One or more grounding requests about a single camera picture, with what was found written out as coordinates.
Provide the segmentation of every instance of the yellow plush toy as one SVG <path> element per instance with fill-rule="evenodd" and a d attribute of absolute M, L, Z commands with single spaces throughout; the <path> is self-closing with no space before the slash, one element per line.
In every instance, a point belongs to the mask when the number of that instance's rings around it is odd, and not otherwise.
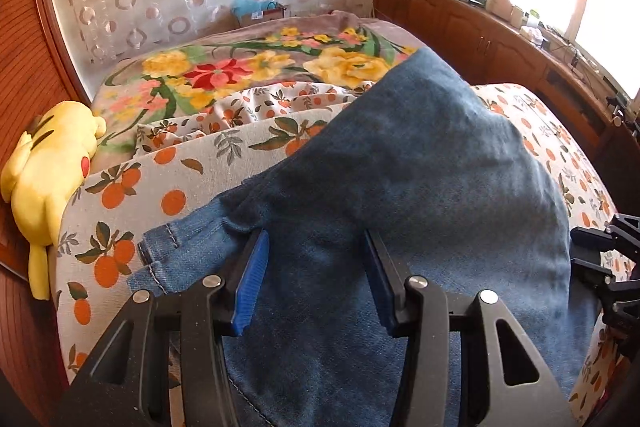
<path fill-rule="evenodd" d="M 2 199 L 11 201 L 20 233 L 29 241 L 29 282 L 36 299 L 49 299 L 47 246 L 58 243 L 66 202 L 89 174 L 104 118 L 79 102 L 60 102 L 33 136 L 23 133 L 2 168 Z"/>

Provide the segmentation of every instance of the metal pin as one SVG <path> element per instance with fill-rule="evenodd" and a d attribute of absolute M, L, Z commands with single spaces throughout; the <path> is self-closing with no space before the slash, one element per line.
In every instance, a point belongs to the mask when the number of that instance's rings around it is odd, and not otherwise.
<path fill-rule="evenodd" d="M 202 280 L 202 285 L 207 288 L 217 288 L 222 284 L 222 279 L 218 275 L 207 275 Z"/>
<path fill-rule="evenodd" d="M 482 290 L 480 298 L 487 304 L 495 304 L 498 301 L 498 294 L 493 290 Z"/>
<path fill-rule="evenodd" d="M 416 289 L 420 289 L 427 288 L 429 283 L 422 275 L 412 275 L 409 277 L 409 284 Z"/>
<path fill-rule="evenodd" d="M 133 302 L 142 304 L 143 302 L 147 302 L 150 296 L 151 295 L 147 290 L 138 290 L 133 294 Z"/>

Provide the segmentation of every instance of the blue gripper pad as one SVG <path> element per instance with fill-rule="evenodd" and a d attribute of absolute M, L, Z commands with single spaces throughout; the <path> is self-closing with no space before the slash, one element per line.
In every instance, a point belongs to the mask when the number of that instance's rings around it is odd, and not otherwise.
<path fill-rule="evenodd" d="M 231 328 L 237 337 L 242 335 L 244 328 L 249 325 L 254 316 L 255 303 L 268 261 L 269 234 L 266 230 L 262 230 L 246 263 L 236 291 L 236 307 L 231 319 Z"/>
<path fill-rule="evenodd" d="M 376 311 L 378 312 L 378 319 L 380 324 L 386 328 L 387 333 L 394 336 L 399 327 L 394 313 L 395 295 L 368 230 L 365 232 L 363 250 L 364 268 L 369 280 L 373 301 L 376 305 Z"/>

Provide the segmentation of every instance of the box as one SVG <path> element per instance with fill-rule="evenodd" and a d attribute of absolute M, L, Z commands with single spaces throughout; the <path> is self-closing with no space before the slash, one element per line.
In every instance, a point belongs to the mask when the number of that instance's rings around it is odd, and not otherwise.
<path fill-rule="evenodd" d="M 238 22 L 240 23 L 241 28 L 246 28 L 247 26 L 253 26 L 254 24 L 259 24 L 261 22 L 284 19 L 286 10 L 286 6 L 278 4 L 275 8 L 270 10 L 245 13 L 238 19 Z"/>

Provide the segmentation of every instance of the denim garment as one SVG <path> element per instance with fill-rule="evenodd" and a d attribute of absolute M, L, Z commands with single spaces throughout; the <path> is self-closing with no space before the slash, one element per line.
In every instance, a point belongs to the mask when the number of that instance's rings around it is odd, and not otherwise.
<path fill-rule="evenodd" d="M 386 426 L 406 341 L 376 315 L 359 244 L 380 230 L 391 254 L 446 290 L 494 289 L 569 392 L 595 321 L 569 309 L 569 234 L 555 182 L 504 117 L 429 49 L 393 68 L 293 156 L 147 232 L 132 291 L 188 288 L 269 231 L 254 318 L 225 339 L 246 426 Z M 448 425 L 460 387 L 452 348 Z"/>

